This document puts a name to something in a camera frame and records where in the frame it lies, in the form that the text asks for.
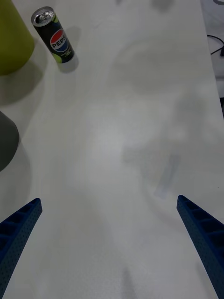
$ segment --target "soda can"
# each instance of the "soda can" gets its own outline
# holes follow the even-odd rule
[[[58,63],[71,60],[75,54],[53,8],[49,6],[36,10],[31,22]]]

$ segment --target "green cup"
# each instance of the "green cup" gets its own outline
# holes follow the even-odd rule
[[[11,0],[0,0],[0,75],[21,68],[34,50],[34,40]]]

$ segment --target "white table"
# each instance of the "white table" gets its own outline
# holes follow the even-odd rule
[[[0,80],[21,135],[0,173],[0,220],[35,197],[43,213],[4,299],[215,298],[176,210],[183,194],[224,221],[224,121],[200,2],[16,5],[37,42]],[[59,70],[30,24],[44,5],[75,71]]]

